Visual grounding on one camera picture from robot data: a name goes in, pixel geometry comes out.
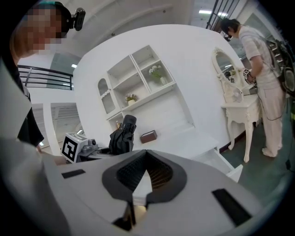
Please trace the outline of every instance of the white vanity table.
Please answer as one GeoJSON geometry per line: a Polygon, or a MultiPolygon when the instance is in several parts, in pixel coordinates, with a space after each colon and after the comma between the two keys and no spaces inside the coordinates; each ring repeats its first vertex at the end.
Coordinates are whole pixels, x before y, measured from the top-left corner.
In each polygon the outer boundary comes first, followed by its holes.
{"type": "Polygon", "coordinates": [[[243,102],[224,103],[222,108],[226,108],[227,128],[230,134],[229,150],[232,150],[235,145],[235,137],[231,129],[233,121],[244,123],[246,129],[246,150],[244,161],[249,161],[249,153],[252,141],[253,122],[258,124],[260,118],[259,99],[256,94],[244,96],[243,102]]]}
{"type": "Polygon", "coordinates": [[[221,105],[226,109],[228,119],[227,128],[230,134],[231,144],[229,150],[235,145],[235,137],[231,123],[244,123],[246,129],[246,150],[244,161],[249,161],[253,122],[258,124],[260,118],[260,104],[256,94],[250,95],[252,85],[248,85],[242,74],[244,68],[237,68],[233,60],[220,48],[215,48],[212,54],[212,62],[218,79],[221,81],[224,91],[225,103],[221,105]]]}

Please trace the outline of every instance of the white drawer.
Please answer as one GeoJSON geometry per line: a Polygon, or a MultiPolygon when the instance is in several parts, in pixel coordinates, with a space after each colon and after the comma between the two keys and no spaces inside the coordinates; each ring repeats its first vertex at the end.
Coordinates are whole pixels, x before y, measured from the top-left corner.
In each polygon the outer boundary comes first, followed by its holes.
{"type": "Polygon", "coordinates": [[[201,163],[210,165],[222,173],[224,173],[229,178],[238,182],[242,173],[243,166],[239,165],[237,168],[234,168],[220,153],[215,149],[193,158],[192,160],[199,161],[201,163]]]}

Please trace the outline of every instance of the dark hair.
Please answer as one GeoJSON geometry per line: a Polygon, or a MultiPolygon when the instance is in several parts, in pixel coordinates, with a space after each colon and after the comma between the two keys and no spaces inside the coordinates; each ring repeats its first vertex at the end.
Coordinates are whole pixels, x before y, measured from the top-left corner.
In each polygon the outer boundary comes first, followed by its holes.
{"type": "Polygon", "coordinates": [[[238,22],[236,19],[231,19],[229,20],[228,18],[224,18],[221,23],[220,23],[220,27],[221,30],[226,33],[228,35],[229,32],[229,27],[231,27],[234,32],[236,33],[236,31],[238,30],[240,22],[238,22]]]}

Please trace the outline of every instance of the gray floor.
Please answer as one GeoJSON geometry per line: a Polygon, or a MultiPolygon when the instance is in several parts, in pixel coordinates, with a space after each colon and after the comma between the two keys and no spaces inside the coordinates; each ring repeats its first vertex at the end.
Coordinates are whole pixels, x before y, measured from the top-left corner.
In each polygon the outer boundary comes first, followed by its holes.
{"type": "Polygon", "coordinates": [[[283,116],[283,148],[277,157],[269,158],[262,154],[265,146],[265,134],[263,124],[254,129],[250,150],[250,161],[244,163],[246,138],[235,144],[233,150],[227,150],[222,155],[234,166],[243,165],[239,184],[250,190],[266,206],[269,202],[278,198],[278,184],[286,184],[293,173],[286,169],[285,162],[288,155],[291,161],[291,169],[295,171],[295,141],[292,138],[290,115],[283,116]]]}

